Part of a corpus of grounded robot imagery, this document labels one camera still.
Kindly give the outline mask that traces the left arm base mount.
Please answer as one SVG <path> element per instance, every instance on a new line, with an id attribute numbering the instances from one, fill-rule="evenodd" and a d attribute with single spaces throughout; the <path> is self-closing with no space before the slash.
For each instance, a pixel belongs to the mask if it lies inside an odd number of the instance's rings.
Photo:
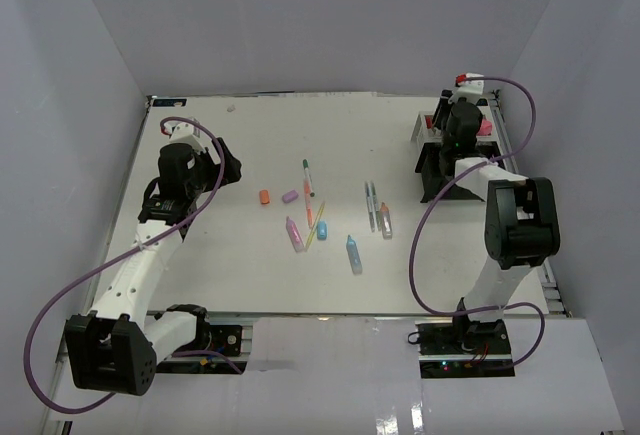
<path id="1" fill-rule="evenodd" d="M 252 348 L 250 325 L 214 324 L 210 328 L 208 351 L 228 357 L 234 369 L 223 358 L 212 355 L 170 358 L 162 362 L 158 373 L 180 375 L 240 375 L 247 366 Z"/>

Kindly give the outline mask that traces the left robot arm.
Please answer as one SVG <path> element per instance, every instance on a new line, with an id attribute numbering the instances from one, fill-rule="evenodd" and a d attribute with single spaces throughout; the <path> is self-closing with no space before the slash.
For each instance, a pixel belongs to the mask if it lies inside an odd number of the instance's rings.
<path id="1" fill-rule="evenodd" d="M 198 199 L 215 185 L 239 181 L 241 163 L 226 147 L 215 162 L 207 148 L 191 140 L 162 147 L 158 169 L 143 195 L 133 255 L 89 312 L 65 323 L 79 389 L 143 395 L 159 363 L 178 351 L 202 353 L 211 343 L 201 306 L 174 304 L 154 320 L 147 312 L 169 260 L 185 241 Z"/>

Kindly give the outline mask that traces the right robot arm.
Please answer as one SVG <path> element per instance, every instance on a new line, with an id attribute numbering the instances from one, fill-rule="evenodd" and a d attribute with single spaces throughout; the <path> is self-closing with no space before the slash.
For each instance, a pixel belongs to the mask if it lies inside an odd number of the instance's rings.
<path id="1" fill-rule="evenodd" d="M 483 114 L 466 97 L 445 90 L 433 116 L 440 132 L 440 174 L 486 204 L 486 262 L 452 318 L 451 339 L 472 354 L 494 336 L 512 295 L 547 257 L 558 252 L 559 224 L 553 186 L 546 178 L 511 173 L 477 148 Z"/>

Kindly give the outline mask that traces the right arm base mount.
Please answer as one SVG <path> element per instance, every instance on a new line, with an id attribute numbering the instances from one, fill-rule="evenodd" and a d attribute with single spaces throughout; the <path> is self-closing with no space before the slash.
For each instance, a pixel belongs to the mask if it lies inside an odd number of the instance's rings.
<path id="1" fill-rule="evenodd" d="M 407 335 L 417 348 L 423 380 L 514 377 L 503 320 L 491 323 L 420 323 Z"/>

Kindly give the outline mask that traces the green capped marker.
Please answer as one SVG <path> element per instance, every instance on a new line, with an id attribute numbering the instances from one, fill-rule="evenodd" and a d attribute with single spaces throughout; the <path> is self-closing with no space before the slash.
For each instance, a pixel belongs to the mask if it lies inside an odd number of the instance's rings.
<path id="1" fill-rule="evenodd" d="M 303 166 L 305 181 L 307 182 L 307 185 L 308 185 L 309 195 L 310 197 L 315 197 L 315 191 L 314 191 L 313 182 L 311 178 L 309 162 L 306 158 L 303 159 L 302 166 Z"/>

